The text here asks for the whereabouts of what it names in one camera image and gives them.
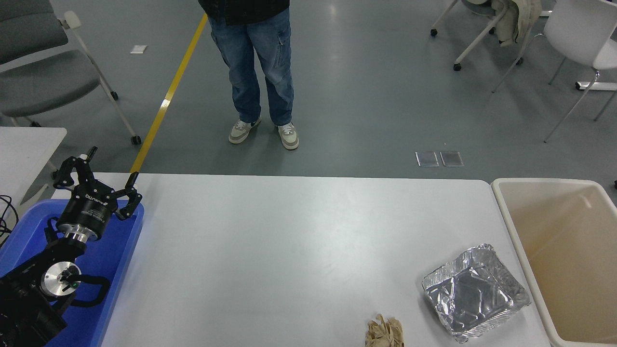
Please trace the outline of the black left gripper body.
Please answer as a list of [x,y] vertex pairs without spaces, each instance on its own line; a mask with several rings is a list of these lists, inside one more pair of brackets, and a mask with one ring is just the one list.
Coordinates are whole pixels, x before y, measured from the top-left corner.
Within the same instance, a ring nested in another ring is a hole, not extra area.
[[91,187],[76,186],[71,198],[57,220],[57,230],[66,232],[67,226],[82,226],[95,234],[103,234],[113,211],[118,208],[117,201],[107,198],[112,188],[106,185]]

